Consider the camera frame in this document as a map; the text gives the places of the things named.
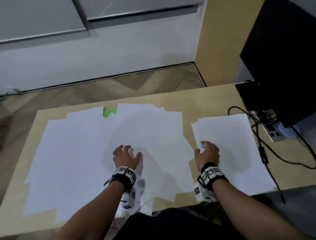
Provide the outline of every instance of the desk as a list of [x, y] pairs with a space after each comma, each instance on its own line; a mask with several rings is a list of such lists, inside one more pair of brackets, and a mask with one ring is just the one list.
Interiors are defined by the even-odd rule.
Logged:
[[[164, 107], [166, 111], [181, 111], [183, 114], [183, 134], [192, 148], [196, 148], [197, 145], [191, 123], [197, 122], [198, 119], [202, 117], [227, 115], [228, 108], [233, 105], [244, 108], [234, 84], [228, 84], [38, 111], [0, 208], [0, 236], [50, 229], [60, 227], [64, 224], [53, 225], [55, 210], [48, 210], [21, 218], [29, 187], [23, 183], [31, 166], [36, 148], [40, 143], [47, 121], [63, 119], [66, 118], [69, 112], [94, 107], [104, 106], [105, 110], [115, 109], [118, 103], [150, 103], [156, 107]], [[235, 114], [240, 112], [234, 109], [231, 113]], [[288, 139], [284, 142], [271, 142], [262, 127], [260, 127], [260, 137], [284, 159], [299, 161], [309, 166], [315, 165], [309, 151], [298, 140]], [[266, 152], [269, 158], [271, 172], [281, 189], [284, 190], [316, 184], [316, 174], [314, 170], [284, 163], [276, 158], [269, 150], [266, 149]], [[196, 179], [198, 177], [198, 171], [194, 160], [190, 161], [190, 167], [192, 176]], [[197, 204], [197, 202], [195, 201], [193, 192], [182, 193], [176, 196], [175, 202], [156, 198], [153, 211], [195, 204]]]

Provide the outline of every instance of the cable connector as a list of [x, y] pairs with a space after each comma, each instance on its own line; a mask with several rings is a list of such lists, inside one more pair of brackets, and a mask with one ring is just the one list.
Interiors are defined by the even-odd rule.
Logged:
[[260, 146], [260, 147], [258, 147], [258, 149], [259, 149], [260, 157], [261, 157], [263, 164], [268, 164], [269, 161], [268, 161], [267, 154], [265, 153], [264, 147]]

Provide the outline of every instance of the stack of paper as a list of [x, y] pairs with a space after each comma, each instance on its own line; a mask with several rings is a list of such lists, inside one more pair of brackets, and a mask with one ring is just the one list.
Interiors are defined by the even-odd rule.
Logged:
[[130, 214], [151, 215], [154, 197], [174, 201], [177, 193], [193, 190], [194, 153], [183, 136], [181, 112], [150, 104], [119, 104], [107, 118], [103, 111], [48, 121], [25, 180], [30, 186], [23, 216], [56, 208], [55, 223], [67, 221], [105, 188], [115, 170], [112, 153], [122, 144], [132, 146], [131, 154], [143, 153]]
[[246, 114], [205, 117], [192, 128], [201, 152], [201, 141], [219, 148], [219, 168], [238, 190], [256, 195], [276, 187], [261, 161]]

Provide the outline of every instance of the black monitor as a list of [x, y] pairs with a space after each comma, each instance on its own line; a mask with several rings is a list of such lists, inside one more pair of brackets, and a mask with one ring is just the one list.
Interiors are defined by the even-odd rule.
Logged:
[[316, 19], [266, 0], [240, 55], [285, 127], [316, 112]]

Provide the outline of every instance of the person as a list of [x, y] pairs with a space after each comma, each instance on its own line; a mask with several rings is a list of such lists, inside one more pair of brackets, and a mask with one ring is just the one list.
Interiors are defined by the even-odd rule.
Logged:
[[[218, 166], [219, 149], [216, 145], [202, 141], [205, 151], [195, 150], [197, 168], [206, 163]], [[113, 152], [117, 168], [127, 166], [136, 169], [141, 158], [137, 153], [133, 159], [131, 146], [121, 145]], [[142, 213], [131, 215], [114, 239], [163, 239], [169, 236], [194, 237], [200, 239], [309, 239], [300, 230], [271, 210], [268, 206], [237, 190], [225, 179], [212, 183], [217, 200], [223, 207], [232, 225], [238, 231], [197, 218], [178, 209], [166, 209], [156, 217]], [[103, 239], [109, 230], [124, 193], [120, 181], [112, 181], [95, 199], [78, 210], [61, 228], [57, 240]]]

